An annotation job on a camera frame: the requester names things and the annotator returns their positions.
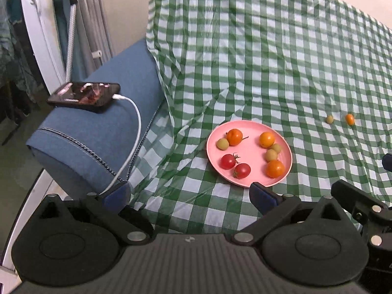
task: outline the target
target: smartphone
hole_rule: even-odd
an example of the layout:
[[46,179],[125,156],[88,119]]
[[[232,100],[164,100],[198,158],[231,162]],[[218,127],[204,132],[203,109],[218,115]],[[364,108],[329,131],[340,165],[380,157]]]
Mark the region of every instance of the smartphone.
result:
[[116,83],[69,82],[60,86],[47,103],[52,106],[63,106],[102,112],[111,103],[112,96],[118,94],[120,85]]

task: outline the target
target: floor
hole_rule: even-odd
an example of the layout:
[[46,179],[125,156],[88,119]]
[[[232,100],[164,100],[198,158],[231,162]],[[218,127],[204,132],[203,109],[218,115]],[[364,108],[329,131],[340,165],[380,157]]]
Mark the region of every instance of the floor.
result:
[[[33,158],[25,143],[51,111],[46,103],[48,94],[44,88],[35,95],[37,106],[21,123],[13,137],[0,146],[0,253],[28,191],[42,167]],[[0,124],[0,141],[15,128],[11,120]]]

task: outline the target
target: cherry tomato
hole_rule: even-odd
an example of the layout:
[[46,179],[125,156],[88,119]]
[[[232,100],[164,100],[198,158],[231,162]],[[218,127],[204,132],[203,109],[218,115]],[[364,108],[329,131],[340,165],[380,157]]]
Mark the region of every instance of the cherry tomato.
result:
[[264,159],[267,162],[270,162],[271,160],[277,160],[278,159],[278,153],[273,150],[273,149],[268,149],[267,152],[264,155]]
[[263,132],[259,137],[259,144],[263,148],[271,147],[275,142],[275,136],[272,132]]
[[334,122],[334,118],[333,118],[332,115],[329,115],[329,116],[326,118],[325,121],[327,122],[327,124],[332,124],[332,123]]
[[271,160],[267,164],[265,174],[271,178],[280,177],[285,173],[285,165],[279,160]]
[[237,146],[242,141],[242,132],[239,129],[232,129],[226,134],[226,139],[230,146]]
[[220,150],[226,150],[229,147],[229,142],[226,138],[221,138],[216,142],[216,147]]
[[237,158],[239,158],[239,156],[235,155],[235,154],[224,155],[221,158],[221,160],[219,162],[219,165],[220,165],[221,168],[226,169],[226,170],[227,169],[232,169],[232,167],[234,167],[236,165],[236,163],[238,163]]
[[277,154],[279,154],[282,151],[282,146],[279,144],[273,144],[270,149],[273,149],[276,151]]
[[233,176],[237,179],[246,178],[250,174],[250,166],[247,163],[240,163],[234,170]]
[[349,124],[350,126],[355,124],[355,119],[354,116],[352,114],[347,114],[346,115],[346,122],[347,124]]

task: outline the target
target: tomato stem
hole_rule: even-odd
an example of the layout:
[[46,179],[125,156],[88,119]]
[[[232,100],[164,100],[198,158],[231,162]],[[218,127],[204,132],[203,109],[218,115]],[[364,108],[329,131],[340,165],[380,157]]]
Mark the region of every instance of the tomato stem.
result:
[[236,155],[236,152],[235,152],[235,153],[233,153],[233,157],[235,158],[235,160],[236,160],[236,163],[239,163],[239,162],[238,162],[238,160],[237,160],[237,158],[240,158],[240,156],[239,156],[239,155]]

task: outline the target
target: phone screen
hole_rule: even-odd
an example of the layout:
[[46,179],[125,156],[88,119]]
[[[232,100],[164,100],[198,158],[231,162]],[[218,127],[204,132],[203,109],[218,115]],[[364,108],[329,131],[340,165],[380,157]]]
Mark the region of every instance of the phone screen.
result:
[[120,89],[118,84],[109,83],[67,83],[49,98],[52,103],[103,106]]

